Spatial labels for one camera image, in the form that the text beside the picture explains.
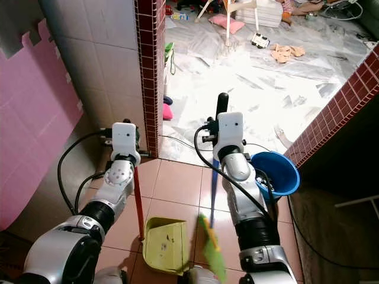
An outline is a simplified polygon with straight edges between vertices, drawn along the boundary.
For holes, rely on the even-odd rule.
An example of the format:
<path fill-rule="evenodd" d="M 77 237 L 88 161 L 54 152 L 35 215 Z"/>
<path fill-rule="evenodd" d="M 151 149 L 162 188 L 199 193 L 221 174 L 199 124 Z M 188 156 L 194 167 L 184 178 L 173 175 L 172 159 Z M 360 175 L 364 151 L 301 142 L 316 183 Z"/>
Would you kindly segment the blue plastic bucket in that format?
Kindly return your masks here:
<path fill-rule="evenodd" d="M 295 193 L 300 187 L 300 172 L 290 159 L 275 151 L 252 155 L 250 163 L 267 174 L 272 182 L 273 196 L 279 198 Z"/>

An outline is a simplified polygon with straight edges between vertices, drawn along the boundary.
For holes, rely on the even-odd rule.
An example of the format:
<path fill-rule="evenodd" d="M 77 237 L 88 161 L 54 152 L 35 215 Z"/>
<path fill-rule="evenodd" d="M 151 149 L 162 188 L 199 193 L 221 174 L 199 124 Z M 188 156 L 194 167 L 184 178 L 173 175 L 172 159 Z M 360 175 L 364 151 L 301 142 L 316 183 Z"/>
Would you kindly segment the small white toy car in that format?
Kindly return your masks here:
<path fill-rule="evenodd" d="M 258 49 L 267 49 L 270 43 L 270 40 L 268 40 L 267 36 L 264 36 L 260 33 L 255 33 L 251 40 L 250 43 Z"/>

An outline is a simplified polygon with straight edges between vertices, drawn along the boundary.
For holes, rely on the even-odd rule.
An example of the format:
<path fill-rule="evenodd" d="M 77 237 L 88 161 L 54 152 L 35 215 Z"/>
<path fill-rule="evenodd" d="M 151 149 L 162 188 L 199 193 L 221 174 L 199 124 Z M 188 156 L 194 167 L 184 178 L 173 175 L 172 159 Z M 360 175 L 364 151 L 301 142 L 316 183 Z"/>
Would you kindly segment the green hanging item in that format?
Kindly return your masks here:
<path fill-rule="evenodd" d="M 165 44 L 165 67 L 171 75 L 174 75 L 176 72 L 176 65 L 174 63 L 174 43 L 170 41 L 170 43 Z"/>

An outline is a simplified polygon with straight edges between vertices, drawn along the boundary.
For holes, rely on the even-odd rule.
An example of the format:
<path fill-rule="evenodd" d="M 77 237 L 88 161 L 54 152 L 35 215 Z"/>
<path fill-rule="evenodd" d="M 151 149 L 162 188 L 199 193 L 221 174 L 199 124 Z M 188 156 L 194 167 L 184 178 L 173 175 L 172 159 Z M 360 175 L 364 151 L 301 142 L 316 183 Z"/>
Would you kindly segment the pale twisted scrap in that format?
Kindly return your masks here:
<path fill-rule="evenodd" d="M 285 149 L 289 149 L 293 142 L 287 137 L 284 130 L 279 125 L 274 125 L 273 130 L 277 140 L 280 141 L 282 146 L 284 146 Z"/>

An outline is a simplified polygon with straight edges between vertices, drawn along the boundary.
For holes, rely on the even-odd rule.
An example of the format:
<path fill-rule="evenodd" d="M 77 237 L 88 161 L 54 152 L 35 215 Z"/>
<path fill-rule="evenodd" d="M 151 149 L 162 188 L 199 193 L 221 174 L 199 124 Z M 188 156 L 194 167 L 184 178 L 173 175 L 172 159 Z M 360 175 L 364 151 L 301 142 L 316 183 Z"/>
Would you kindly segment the beige crumpled cloth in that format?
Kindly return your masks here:
<path fill-rule="evenodd" d="M 289 62 L 293 57 L 301 57 L 306 53 L 302 46 L 283 46 L 274 44 L 271 47 L 271 56 L 279 64 Z"/>

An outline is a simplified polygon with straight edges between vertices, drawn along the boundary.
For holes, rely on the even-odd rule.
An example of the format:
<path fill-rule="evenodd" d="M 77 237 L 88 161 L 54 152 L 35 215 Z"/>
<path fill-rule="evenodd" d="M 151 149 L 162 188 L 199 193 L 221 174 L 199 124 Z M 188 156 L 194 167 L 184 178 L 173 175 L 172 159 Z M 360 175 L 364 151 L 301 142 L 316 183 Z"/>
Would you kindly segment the white plastic chair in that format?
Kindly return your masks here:
<path fill-rule="evenodd" d="M 210 17 L 208 20 L 223 27 L 225 33 L 225 45 L 231 46 L 230 35 L 239 30 L 241 26 L 233 25 L 231 14 L 237 10 L 252 10 L 255 23 L 255 32 L 259 33 L 260 24 L 258 21 L 258 0 L 220 0 L 224 7 L 224 12 L 219 12 L 216 16 Z"/>

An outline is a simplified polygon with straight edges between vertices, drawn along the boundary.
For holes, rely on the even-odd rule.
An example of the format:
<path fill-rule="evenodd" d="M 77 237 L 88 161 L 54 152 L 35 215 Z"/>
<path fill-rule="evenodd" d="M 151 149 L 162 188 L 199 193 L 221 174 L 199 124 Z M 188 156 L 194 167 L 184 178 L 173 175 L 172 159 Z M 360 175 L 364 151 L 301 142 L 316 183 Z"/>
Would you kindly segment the white storage box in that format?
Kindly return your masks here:
<path fill-rule="evenodd" d="M 282 4 L 276 0 L 255 0 L 256 8 L 243 7 L 235 11 L 236 21 L 255 26 L 255 11 L 257 11 L 258 25 L 260 27 L 278 28 L 284 11 Z"/>

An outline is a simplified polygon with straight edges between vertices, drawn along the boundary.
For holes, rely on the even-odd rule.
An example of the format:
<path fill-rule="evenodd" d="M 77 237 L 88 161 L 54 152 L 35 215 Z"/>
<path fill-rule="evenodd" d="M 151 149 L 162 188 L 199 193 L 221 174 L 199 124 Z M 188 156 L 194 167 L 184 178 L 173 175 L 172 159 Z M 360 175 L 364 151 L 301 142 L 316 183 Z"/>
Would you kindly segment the red tiled pillar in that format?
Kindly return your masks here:
<path fill-rule="evenodd" d="M 159 157 L 165 94 L 166 0 L 134 0 L 134 3 L 144 117 L 141 140 L 152 157 Z"/>

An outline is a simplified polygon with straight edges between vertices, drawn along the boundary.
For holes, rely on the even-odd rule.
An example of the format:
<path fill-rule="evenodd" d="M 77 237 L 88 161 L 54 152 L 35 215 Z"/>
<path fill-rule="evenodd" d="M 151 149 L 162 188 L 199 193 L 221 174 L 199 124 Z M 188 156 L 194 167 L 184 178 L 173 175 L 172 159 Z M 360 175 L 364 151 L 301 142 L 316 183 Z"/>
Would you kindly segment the small pink slipper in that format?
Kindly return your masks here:
<path fill-rule="evenodd" d="M 171 105 L 173 105 L 173 100 L 168 96 L 163 97 L 163 120 L 171 121 L 174 117 L 173 111 L 171 110 Z"/>

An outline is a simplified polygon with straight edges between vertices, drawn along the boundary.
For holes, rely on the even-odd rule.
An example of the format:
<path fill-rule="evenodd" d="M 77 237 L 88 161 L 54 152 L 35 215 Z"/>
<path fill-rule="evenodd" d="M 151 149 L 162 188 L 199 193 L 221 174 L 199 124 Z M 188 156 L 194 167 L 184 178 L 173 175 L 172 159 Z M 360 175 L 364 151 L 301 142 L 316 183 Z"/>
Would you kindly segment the yellow dustpan with red handle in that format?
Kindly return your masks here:
<path fill-rule="evenodd" d="M 150 217 L 145 220 L 138 168 L 134 169 L 133 179 L 144 262 L 160 273 L 184 275 L 189 263 L 186 220 L 168 217 Z"/>

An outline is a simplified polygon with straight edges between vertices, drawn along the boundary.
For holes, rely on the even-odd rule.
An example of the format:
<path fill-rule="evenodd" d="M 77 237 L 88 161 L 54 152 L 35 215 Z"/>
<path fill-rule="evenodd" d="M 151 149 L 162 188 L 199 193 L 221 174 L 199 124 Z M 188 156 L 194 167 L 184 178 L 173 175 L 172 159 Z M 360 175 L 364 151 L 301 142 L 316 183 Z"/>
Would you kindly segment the sitting person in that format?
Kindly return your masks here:
<path fill-rule="evenodd" d="M 306 15 L 311 12 L 319 11 L 326 3 L 326 0 L 277 0 L 281 3 L 282 11 L 285 15 Z"/>

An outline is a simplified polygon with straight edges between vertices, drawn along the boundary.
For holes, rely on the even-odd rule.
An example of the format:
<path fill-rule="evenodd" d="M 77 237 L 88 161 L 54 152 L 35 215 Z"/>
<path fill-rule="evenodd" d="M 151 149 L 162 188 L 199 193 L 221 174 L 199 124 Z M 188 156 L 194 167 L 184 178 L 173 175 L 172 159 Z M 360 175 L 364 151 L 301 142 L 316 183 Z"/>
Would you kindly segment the green broom with blue handle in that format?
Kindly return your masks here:
<path fill-rule="evenodd" d="M 219 183 L 219 174 L 216 172 L 216 168 L 220 165 L 217 160 L 213 160 L 213 163 L 208 162 L 207 159 L 200 153 L 198 148 L 198 135 L 204 126 L 198 128 L 193 135 L 193 144 L 197 150 L 197 154 L 201 161 L 206 163 L 206 165 L 211 168 L 211 211 L 210 217 L 203 217 L 201 221 L 203 222 L 203 228 L 207 236 L 207 242 L 204 246 L 203 255 L 208 262 L 209 270 L 219 277 L 221 282 L 227 279 L 226 271 L 224 268 L 224 257 L 220 252 L 219 239 L 217 238 L 216 231 L 214 230 L 214 217 L 216 216 L 216 193 L 217 184 Z"/>

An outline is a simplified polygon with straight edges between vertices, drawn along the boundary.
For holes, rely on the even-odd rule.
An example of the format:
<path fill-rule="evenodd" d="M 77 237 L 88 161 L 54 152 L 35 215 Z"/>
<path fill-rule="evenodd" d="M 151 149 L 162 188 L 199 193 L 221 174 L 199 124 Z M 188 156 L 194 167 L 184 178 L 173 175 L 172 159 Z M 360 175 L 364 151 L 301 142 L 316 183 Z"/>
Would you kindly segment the red tiled low wall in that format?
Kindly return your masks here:
<path fill-rule="evenodd" d="M 285 152 L 301 167 L 379 93 L 379 43 Z"/>

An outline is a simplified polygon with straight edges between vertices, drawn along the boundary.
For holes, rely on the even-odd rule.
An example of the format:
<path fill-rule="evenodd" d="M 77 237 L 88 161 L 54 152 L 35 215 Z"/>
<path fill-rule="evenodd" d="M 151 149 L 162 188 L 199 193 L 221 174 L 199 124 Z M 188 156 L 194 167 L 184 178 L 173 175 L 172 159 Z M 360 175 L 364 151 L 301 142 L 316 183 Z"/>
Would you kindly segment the grey left robot leg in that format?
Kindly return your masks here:
<path fill-rule="evenodd" d="M 95 272 L 92 284 L 128 284 L 126 271 L 119 267 L 105 267 Z"/>

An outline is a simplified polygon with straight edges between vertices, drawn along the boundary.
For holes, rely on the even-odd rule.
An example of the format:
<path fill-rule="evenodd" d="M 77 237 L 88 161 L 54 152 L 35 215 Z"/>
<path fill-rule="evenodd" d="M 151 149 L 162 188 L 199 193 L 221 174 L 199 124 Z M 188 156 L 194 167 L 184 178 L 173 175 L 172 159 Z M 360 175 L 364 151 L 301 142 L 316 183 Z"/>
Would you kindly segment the pink foam mat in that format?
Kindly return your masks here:
<path fill-rule="evenodd" d="M 40 41 L 0 56 L 0 229 L 20 215 L 83 116 L 46 20 Z"/>

